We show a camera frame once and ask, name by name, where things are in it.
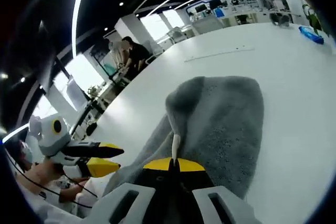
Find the ceiling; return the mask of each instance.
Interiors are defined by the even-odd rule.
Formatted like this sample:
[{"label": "ceiling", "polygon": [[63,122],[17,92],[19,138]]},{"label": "ceiling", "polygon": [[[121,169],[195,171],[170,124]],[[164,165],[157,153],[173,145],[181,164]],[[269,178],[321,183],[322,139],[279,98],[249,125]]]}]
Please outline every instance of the ceiling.
[{"label": "ceiling", "polygon": [[[36,5],[25,13],[24,20],[18,26],[17,21],[20,15],[24,13],[24,9],[32,3],[32,0],[3,0],[7,5],[8,12],[5,14],[7,21],[2,27],[5,32],[1,37],[0,55],[1,55],[1,71],[5,71],[9,78],[0,81],[2,85],[1,91],[4,94],[3,103],[8,104],[2,113],[2,121],[4,125],[12,127],[16,123],[20,106],[36,82],[36,58],[34,58],[31,46],[34,46],[32,34],[34,27],[42,19],[50,34],[52,43],[56,52],[61,52],[67,45],[71,43],[71,22],[75,5],[75,0],[38,0]],[[92,34],[89,39],[84,40],[79,45],[83,50],[92,46],[95,41],[103,36],[105,27],[108,31],[113,30],[115,23],[122,16],[133,13],[144,0],[81,0],[78,22],[77,37],[85,32],[95,28],[96,33]],[[150,10],[144,12],[141,9],[150,6],[157,6],[165,0],[147,0],[136,12],[139,18],[145,16]],[[187,0],[170,0],[166,7],[159,8],[155,13],[162,12],[169,8],[173,3],[184,3]],[[65,57],[65,62],[72,58],[71,52]],[[24,83],[20,82],[21,77],[26,77]],[[42,95],[39,91],[35,101]]]}]

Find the gray cloth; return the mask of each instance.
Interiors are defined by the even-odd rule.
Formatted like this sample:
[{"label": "gray cloth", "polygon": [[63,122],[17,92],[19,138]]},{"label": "gray cloth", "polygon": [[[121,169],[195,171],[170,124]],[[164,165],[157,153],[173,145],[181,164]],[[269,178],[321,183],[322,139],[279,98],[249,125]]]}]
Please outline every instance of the gray cloth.
[{"label": "gray cloth", "polygon": [[178,134],[178,157],[198,162],[215,186],[243,198],[254,175],[263,129],[264,103],[257,81],[196,77],[167,97],[166,110],[133,164],[111,177],[104,195],[134,182],[150,161],[170,157],[173,135]]}]

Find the cable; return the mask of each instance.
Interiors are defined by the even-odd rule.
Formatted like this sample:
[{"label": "cable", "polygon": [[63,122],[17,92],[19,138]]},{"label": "cable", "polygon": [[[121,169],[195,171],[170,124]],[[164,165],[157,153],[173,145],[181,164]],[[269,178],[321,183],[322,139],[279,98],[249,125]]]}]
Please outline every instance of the cable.
[{"label": "cable", "polygon": [[[53,193],[53,194],[56,194],[56,195],[58,195],[58,196],[61,196],[60,194],[58,194],[58,193],[56,193],[56,192],[54,192],[54,191],[52,191],[52,190],[50,190],[50,189],[48,189],[48,188],[46,188],[46,187],[40,185],[40,184],[38,184],[38,183],[32,181],[32,180],[31,180],[30,178],[28,178],[23,172],[21,172],[21,171],[19,170],[19,168],[17,168],[17,167],[14,165],[13,161],[11,160],[11,158],[10,158],[10,156],[9,156],[9,154],[8,154],[7,152],[6,152],[6,155],[8,156],[9,161],[10,161],[11,164],[15,167],[15,169],[16,169],[19,173],[21,173],[21,175],[24,176],[28,181],[30,181],[31,183],[33,183],[33,184],[36,185],[36,186],[41,187],[42,189],[44,189],[44,190],[46,190],[46,191],[49,191],[49,192],[51,192],[51,193]],[[78,202],[76,202],[76,201],[74,201],[74,200],[71,200],[71,202],[73,202],[73,203],[75,203],[75,204],[77,204],[78,206],[81,206],[81,207],[92,208],[92,207],[89,207],[89,206],[85,206],[85,205],[83,205],[83,204],[81,204],[81,203],[78,203]]]},{"label": "cable", "polygon": [[84,189],[85,191],[88,191],[89,193],[91,193],[92,195],[94,195],[96,198],[98,198],[98,196],[96,194],[94,194],[93,192],[91,192],[90,190],[86,189],[85,187],[83,187],[80,183],[74,181],[72,178],[69,178],[65,173],[63,174],[64,176],[66,176],[68,178],[68,180],[70,180],[71,182],[75,183],[77,186],[81,187],[82,189]]}]

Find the desk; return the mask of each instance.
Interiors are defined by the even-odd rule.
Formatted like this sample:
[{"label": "desk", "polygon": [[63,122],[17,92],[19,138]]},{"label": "desk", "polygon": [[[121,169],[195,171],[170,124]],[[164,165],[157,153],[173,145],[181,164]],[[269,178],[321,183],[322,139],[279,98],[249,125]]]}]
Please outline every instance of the desk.
[{"label": "desk", "polygon": [[[331,40],[318,45],[298,26],[271,23],[216,30],[175,44],[142,71],[110,104],[91,135],[124,148],[113,160],[131,164],[165,113],[165,98],[195,76],[256,79],[265,116],[255,177],[245,200],[263,223],[303,223],[329,187],[336,164],[336,55]],[[184,62],[193,49],[238,42],[254,50]],[[107,176],[97,179],[103,190]]]}]

